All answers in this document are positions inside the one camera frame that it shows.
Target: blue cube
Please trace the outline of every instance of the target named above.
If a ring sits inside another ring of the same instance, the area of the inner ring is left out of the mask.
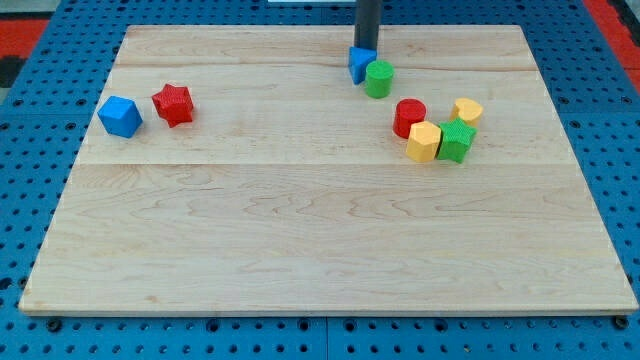
[[[111,96],[98,110],[98,117],[109,134],[131,138],[135,134],[142,117],[133,100]]]
[[[349,72],[354,85],[364,81],[367,72],[367,65],[374,62],[378,57],[375,50],[362,49],[357,47],[349,48]]]

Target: toy block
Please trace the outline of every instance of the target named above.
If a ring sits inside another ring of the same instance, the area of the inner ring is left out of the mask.
[[[476,136],[476,128],[467,125],[462,119],[440,124],[442,143],[438,151],[438,160],[453,160],[459,164],[471,148]]]
[[[453,105],[449,120],[460,118],[467,125],[478,127],[484,109],[482,105],[468,98],[458,98]]]
[[[416,162],[427,162],[436,158],[442,130],[429,121],[422,121],[411,125],[409,141],[407,142],[407,156]]]
[[[396,105],[393,132],[401,138],[408,138],[411,125],[424,121],[427,107],[418,99],[403,99]]]
[[[186,86],[172,86],[166,84],[162,91],[151,97],[158,115],[165,119],[169,127],[175,127],[184,122],[191,122],[193,102]]]
[[[349,72],[354,85],[358,85],[364,81],[367,65],[372,63],[378,57],[375,50],[362,49],[351,46],[349,48]]]
[[[142,124],[142,117],[133,100],[118,96],[107,99],[98,110],[98,117],[109,134],[125,138],[131,138]]]
[[[376,60],[367,65],[365,75],[365,92],[374,99],[382,99],[391,93],[393,80],[393,65]]]

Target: yellow block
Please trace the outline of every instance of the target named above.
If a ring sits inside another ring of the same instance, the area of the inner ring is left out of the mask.
[[[482,108],[482,105],[478,104],[474,100],[458,98],[453,105],[453,110],[451,111],[449,120],[455,120],[455,118],[459,117],[467,125],[477,127],[483,111],[484,109]]]
[[[411,125],[407,156],[417,162],[427,162],[436,158],[442,139],[442,130],[428,121]]]

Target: red cylinder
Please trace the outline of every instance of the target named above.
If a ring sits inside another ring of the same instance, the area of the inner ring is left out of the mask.
[[[403,99],[396,105],[396,117],[393,120],[393,132],[408,139],[411,124],[424,121],[427,107],[418,99]]]

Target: wooden table surface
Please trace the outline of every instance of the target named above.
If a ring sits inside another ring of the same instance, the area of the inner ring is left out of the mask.
[[[352,27],[133,26],[24,291],[29,315],[510,316],[637,302],[517,26],[389,26],[374,100]],[[169,129],[150,96],[191,89]],[[395,104],[485,106],[466,161],[404,155]]]

